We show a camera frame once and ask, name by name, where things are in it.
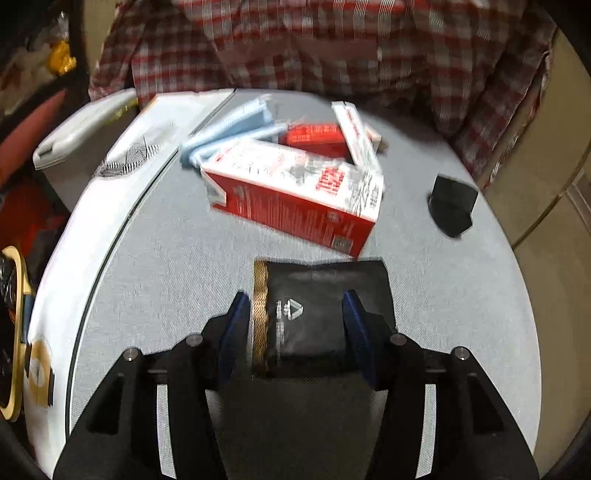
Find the black bag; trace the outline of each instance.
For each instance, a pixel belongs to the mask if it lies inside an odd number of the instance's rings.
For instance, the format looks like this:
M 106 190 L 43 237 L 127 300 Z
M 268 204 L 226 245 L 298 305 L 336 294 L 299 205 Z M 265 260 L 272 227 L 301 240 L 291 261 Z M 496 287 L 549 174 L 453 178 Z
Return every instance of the black bag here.
M 17 267 L 0 252 L 0 296 L 10 310 L 17 309 Z
M 322 377 L 356 369 L 342 300 L 355 290 L 395 332 L 381 260 L 301 265 L 255 261 L 253 369 L 263 377 Z

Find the gray table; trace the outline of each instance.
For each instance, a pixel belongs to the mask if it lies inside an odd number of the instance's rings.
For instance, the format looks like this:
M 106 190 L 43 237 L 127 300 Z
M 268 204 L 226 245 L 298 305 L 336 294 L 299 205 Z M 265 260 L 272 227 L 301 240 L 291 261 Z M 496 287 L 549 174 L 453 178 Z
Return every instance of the gray table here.
M 260 92 L 241 91 L 222 111 Z M 273 92 L 278 119 L 334 121 L 330 103 Z M 469 347 L 533 449 L 540 419 L 540 359 L 519 267 L 484 198 L 461 240 L 444 236 L 427 211 L 437 174 L 471 181 L 443 139 L 408 118 L 362 113 L 389 144 L 380 158 L 385 197 L 363 251 L 388 267 L 399 329 L 421 346 Z M 168 349 L 225 311 L 239 289 L 252 292 L 256 257 L 329 261 L 342 255 L 261 225 L 210 210 L 198 175 L 171 160 L 123 229 L 82 322 L 69 422 L 129 345 Z M 234 479 L 363 478 L 385 396 L 359 375 L 315 381 L 253 380 L 241 365 L 209 394 L 220 451 Z M 419 473 L 433 455 L 434 390 L 427 395 Z M 165 389 L 159 391 L 163 472 L 173 474 Z

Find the red checkered shirt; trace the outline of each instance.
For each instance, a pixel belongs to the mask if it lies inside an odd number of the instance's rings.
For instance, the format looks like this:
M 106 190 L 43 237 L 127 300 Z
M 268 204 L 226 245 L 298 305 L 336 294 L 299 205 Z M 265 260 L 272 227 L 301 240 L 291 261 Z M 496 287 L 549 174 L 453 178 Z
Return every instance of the red checkered shirt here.
M 124 0 L 90 81 L 161 92 L 302 90 L 422 104 L 474 175 L 555 25 L 526 0 Z

